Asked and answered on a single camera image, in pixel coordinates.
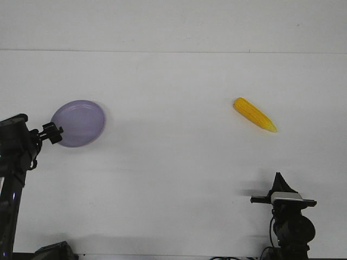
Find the cable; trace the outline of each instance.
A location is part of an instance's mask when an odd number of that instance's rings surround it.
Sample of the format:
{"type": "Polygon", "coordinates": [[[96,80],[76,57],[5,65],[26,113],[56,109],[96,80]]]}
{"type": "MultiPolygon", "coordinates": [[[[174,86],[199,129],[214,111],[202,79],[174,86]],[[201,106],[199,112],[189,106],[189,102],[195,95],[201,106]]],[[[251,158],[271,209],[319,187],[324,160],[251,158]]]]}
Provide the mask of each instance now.
{"type": "Polygon", "coordinates": [[[272,248],[272,247],[271,247],[271,246],[268,246],[268,247],[264,248],[264,250],[263,250],[262,253],[261,253],[261,256],[260,256],[259,260],[262,260],[262,255],[264,254],[265,250],[266,250],[266,249],[270,249],[270,248],[272,248]]]}
{"type": "Polygon", "coordinates": [[[236,257],[221,257],[221,256],[215,256],[210,258],[210,260],[231,260],[231,259],[235,259],[235,260],[240,260],[236,257]]]}
{"type": "Polygon", "coordinates": [[[270,235],[270,242],[271,242],[271,245],[272,247],[274,248],[275,246],[273,245],[273,242],[272,242],[272,232],[271,232],[271,227],[272,227],[272,221],[274,220],[274,217],[272,217],[272,219],[270,220],[270,227],[269,227],[269,235],[270,235]]]}

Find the yellow corn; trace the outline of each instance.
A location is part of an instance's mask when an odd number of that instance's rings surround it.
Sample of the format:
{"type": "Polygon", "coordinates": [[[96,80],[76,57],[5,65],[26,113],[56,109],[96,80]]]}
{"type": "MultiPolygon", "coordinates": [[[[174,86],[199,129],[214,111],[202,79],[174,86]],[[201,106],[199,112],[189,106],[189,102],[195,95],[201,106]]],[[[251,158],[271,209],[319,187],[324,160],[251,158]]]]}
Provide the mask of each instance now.
{"type": "Polygon", "coordinates": [[[234,102],[234,108],[241,115],[247,118],[249,121],[255,123],[257,126],[276,133],[277,128],[273,122],[262,111],[257,109],[251,103],[249,103],[243,97],[239,97],[234,102]]]}

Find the plate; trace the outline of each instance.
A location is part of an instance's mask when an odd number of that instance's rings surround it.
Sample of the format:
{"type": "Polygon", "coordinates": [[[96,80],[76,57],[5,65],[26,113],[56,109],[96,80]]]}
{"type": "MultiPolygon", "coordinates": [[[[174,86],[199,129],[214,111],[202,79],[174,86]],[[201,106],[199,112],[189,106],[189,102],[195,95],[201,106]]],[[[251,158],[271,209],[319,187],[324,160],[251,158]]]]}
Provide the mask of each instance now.
{"type": "Polygon", "coordinates": [[[60,145],[81,147],[93,142],[103,132],[105,114],[92,101],[75,100],[59,108],[53,115],[52,122],[64,130],[60,145]]]}

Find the corn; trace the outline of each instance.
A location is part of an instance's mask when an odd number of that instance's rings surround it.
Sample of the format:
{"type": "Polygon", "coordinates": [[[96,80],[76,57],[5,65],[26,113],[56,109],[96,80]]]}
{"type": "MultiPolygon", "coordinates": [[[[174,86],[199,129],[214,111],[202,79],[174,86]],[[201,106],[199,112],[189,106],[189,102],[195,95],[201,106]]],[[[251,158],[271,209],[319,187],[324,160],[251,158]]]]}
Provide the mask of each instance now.
{"type": "Polygon", "coordinates": [[[262,111],[257,109],[243,97],[239,97],[234,102],[234,108],[241,115],[249,121],[255,123],[257,126],[269,130],[270,132],[277,132],[277,128],[273,122],[262,111]]]}

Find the white surface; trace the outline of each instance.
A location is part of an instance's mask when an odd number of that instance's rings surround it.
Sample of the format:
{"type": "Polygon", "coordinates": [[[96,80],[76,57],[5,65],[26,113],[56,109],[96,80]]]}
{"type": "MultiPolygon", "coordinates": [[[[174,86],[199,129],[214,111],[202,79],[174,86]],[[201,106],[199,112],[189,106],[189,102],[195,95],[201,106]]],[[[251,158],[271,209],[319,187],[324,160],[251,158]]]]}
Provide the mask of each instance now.
{"type": "Polygon", "coordinates": [[[0,51],[0,117],[30,129],[98,102],[103,135],[44,144],[28,173],[15,251],[68,240],[81,254],[258,256],[281,171],[316,226],[310,257],[344,257],[347,55],[0,51]],[[231,107],[244,96],[273,134],[231,107]]]}
{"type": "Polygon", "coordinates": [[[347,1],[0,1],[0,49],[347,53],[347,1]]]}
{"type": "Polygon", "coordinates": [[[207,256],[80,255],[80,260],[209,260],[207,256]]]}
{"type": "Polygon", "coordinates": [[[5,180],[4,177],[0,177],[0,195],[1,195],[1,192],[2,192],[2,187],[4,185],[4,180],[5,180]]]}

